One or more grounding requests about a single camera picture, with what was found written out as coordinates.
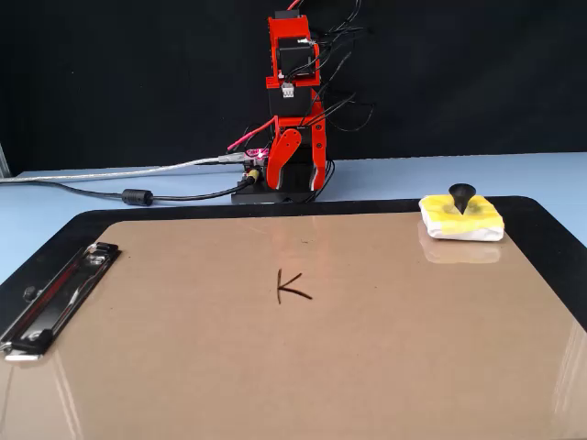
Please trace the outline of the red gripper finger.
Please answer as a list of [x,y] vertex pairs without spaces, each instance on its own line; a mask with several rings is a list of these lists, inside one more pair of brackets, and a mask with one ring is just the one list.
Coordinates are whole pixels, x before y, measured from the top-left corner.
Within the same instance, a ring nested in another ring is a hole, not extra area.
[[312,191],[320,190],[326,178],[326,129],[322,122],[311,125],[312,135],[312,159],[313,159],[313,175],[311,179],[310,189]]
[[270,148],[267,162],[267,184],[273,190],[281,186],[282,168],[297,151],[302,135],[295,128],[288,128],[278,133]]

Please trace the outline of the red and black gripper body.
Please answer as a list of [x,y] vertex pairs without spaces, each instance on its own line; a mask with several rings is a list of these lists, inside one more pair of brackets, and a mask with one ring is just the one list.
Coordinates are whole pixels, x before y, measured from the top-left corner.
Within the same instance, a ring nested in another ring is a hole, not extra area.
[[297,129],[300,132],[300,134],[302,135],[301,144],[297,149],[297,151],[299,151],[301,154],[300,161],[310,161],[310,160],[313,161],[313,159],[312,159],[311,125],[318,123],[318,122],[322,122],[326,128],[326,124],[324,122],[324,119],[321,116],[311,115],[311,116],[308,116],[305,119],[305,121],[302,121],[302,117],[300,117],[300,116],[297,116],[297,117],[278,116],[277,117],[276,137],[277,137],[278,133],[282,133],[284,130],[286,130],[288,128]]

